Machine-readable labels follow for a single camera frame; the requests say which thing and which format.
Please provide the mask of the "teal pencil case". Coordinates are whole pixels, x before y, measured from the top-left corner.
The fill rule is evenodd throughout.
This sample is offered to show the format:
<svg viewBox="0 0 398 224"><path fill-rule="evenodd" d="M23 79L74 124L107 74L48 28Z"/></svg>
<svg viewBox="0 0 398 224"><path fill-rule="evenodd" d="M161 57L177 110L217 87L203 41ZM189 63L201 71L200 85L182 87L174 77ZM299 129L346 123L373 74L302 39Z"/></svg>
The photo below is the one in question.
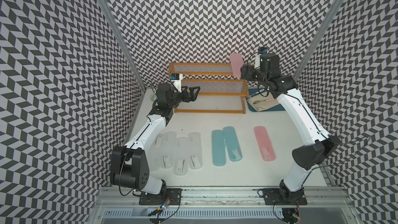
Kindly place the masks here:
<svg viewBox="0 0 398 224"><path fill-rule="evenodd" d="M226 165L226 145L222 130L213 130L211 133L212 162L216 167Z"/></svg>
<svg viewBox="0 0 398 224"><path fill-rule="evenodd" d="M223 129L223 134L230 161L241 161L243 156L235 129L233 127L225 127Z"/></svg>

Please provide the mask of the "aluminium front rail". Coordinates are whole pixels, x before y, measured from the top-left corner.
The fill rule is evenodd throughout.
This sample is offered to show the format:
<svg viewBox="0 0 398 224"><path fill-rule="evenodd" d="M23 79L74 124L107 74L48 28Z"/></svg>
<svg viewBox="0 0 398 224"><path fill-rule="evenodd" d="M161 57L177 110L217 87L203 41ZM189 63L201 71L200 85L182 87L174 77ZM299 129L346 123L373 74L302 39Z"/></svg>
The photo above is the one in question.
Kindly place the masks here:
<svg viewBox="0 0 398 224"><path fill-rule="evenodd" d="M182 187L177 207L272 207L281 206L280 200L263 196L262 187ZM353 208L348 193L342 187L305 187L303 199L307 204L300 208ZM139 197L132 194L121 196L119 188L104 187L99 191L94 208L144 207Z"/></svg>

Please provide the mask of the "pink pencil case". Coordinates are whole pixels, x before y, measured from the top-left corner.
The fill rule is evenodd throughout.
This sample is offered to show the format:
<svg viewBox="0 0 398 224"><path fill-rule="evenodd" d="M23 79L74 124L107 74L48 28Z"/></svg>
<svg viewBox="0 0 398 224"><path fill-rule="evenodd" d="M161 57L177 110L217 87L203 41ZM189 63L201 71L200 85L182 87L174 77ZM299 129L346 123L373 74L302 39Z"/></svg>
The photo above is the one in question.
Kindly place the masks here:
<svg viewBox="0 0 398 224"><path fill-rule="evenodd" d="M254 127L254 133L262 160L265 162L274 161L276 159L276 154L266 128L263 126Z"/></svg>
<svg viewBox="0 0 398 224"><path fill-rule="evenodd" d="M240 79L241 78L240 69L244 65L244 60L242 55L238 53L230 54L230 63L231 63L233 76L237 79Z"/></svg>

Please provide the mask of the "pink handled spoon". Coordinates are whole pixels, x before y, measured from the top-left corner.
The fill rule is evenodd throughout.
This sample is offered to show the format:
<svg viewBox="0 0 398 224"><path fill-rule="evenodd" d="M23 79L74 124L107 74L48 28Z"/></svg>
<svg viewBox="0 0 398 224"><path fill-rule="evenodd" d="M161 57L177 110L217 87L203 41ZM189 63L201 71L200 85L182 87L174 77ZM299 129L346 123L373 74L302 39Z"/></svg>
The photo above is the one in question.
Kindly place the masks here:
<svg viewBox="0 0 398 224"><path fill-rule="evenodd" d="M259 104L261 102L271 102L271 101L275 101L275 99L256 100L256 101L253 101L252 104L255 105L255 104Z"/></svg>

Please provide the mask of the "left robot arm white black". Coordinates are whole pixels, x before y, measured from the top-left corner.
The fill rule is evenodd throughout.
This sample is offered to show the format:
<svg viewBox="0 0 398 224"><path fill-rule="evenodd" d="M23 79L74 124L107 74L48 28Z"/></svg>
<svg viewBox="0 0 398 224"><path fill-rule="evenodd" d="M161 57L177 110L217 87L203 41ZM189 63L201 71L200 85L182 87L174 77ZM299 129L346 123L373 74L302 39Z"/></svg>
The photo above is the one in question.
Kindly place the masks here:
<svg viewBox="0 0 398 224"><path fill-rule="evenodd" d="M152 146L160 132L168 125L174 109L180 103L196 101L201 88L163 83L157 88L157 98L147 115L146 123L125 145L116 146L111 154L110 183L143 193L163 196L165 181L150 175L146 151Z"/></svg>

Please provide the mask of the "clear pencil case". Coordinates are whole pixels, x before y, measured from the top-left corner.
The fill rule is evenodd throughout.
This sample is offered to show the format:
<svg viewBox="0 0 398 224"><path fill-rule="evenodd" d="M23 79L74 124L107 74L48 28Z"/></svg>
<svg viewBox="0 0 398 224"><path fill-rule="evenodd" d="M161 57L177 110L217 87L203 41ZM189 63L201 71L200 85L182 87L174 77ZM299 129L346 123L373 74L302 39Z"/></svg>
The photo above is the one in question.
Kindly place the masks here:
<svg viewBox="0 0 398 224"><path fill-rule="evenodd" d="M174 160L174 174L176 176L185 176L188 174L189 161L189 139L187 137L177 138L175 160Z"/></svg>
<svg viewBox="0 0 398 224"><path fill-rule="evenodd" d="M175 150L177 147L177 133L167 132L163 135L160 151L160 167L171 169L174 166Z"/></svg>
<svg viewBox="0 0 398 224"><path fill-rule="evenodd" d="M201 134L199 132L190 133L188 139L189 167L191 170L199 170L203 167Z"/></svg>
<svg viewBox="0 0 398 224"><path fill-rule="evenodd" d="M147 160L150 172L156 172L160 168L161 148L163 134L159 134L149 148Z"/></svg>

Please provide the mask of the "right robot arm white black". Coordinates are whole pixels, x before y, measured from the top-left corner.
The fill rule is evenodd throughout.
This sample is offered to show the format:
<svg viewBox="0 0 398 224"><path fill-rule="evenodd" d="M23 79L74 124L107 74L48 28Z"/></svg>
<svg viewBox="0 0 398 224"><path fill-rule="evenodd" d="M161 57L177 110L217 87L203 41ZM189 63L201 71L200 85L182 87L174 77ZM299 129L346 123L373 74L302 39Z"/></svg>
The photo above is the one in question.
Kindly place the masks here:
<svg viewBox="0 0 398 224"><path fill-rule="evenodd" d="M297 203L304 196L304 183L311 172L337 149L341 140L330 134L316 119L295 79L282 74L277 54L258 50L254 56L259 63L244 64L240 69L240 77L263 86L278 101L294 122L303 142L303 146L292 151L294 163L287 176L281 180L278 191L280 203Z"/></svg>

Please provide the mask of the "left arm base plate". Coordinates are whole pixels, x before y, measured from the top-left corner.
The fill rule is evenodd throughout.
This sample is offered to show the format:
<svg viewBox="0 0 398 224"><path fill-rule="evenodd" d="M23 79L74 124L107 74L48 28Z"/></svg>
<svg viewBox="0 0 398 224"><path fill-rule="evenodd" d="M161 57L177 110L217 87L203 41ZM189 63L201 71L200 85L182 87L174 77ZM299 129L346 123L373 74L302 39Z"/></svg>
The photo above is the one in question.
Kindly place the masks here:
<svg viewBox="0 0 398 224"><path fill-rule="evenodd" d="M181 188L167 188L158 195L149 193L141 195L139 205L160 206L165 202L168 202L169 205L179 205L181 196Z"/></svg>

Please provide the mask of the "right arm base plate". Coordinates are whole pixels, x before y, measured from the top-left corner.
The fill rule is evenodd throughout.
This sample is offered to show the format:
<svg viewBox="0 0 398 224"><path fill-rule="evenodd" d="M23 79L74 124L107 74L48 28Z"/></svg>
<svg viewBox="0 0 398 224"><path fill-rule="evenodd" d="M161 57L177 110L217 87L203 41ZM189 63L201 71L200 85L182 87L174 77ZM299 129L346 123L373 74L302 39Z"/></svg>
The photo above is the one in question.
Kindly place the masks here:
<svg viewBox="0 0 398 224"><path fill-rule="evenodd" d="M260 189L266 205L308 205L304 189L290 192L288 189L263 188Z"/></svg>

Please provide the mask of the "wooden three-tier shelf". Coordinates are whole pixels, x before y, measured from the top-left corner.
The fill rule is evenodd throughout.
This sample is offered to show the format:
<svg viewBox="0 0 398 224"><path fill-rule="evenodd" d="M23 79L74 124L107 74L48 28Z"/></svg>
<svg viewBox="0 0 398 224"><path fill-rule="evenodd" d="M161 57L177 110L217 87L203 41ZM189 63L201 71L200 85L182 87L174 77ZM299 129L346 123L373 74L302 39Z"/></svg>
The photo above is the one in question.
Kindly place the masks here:
<svg viewBox="0 0 398 224"><path fill-rule="evenodd" d="M172 62L169 74L183 74L183 86L200 87L198 99L193 103L181 103L175 113L246 113L248 85L245 80L232 78L231 64Z"/></svg>

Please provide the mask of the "patterned ceramic bowl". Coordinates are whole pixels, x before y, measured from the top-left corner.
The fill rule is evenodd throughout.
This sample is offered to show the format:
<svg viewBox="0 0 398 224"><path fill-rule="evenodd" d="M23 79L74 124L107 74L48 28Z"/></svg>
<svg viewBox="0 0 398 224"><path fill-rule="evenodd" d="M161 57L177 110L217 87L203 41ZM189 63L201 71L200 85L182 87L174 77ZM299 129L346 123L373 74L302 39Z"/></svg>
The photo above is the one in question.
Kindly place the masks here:
<svg viewBox="0 0 398 224"><path fill-rule="evenodd" d="M150 96L150 100L151 100L152 102L154 102L156 99L157 99L156 94L155 94L155 93L152 93L151 96Z"/></svg>

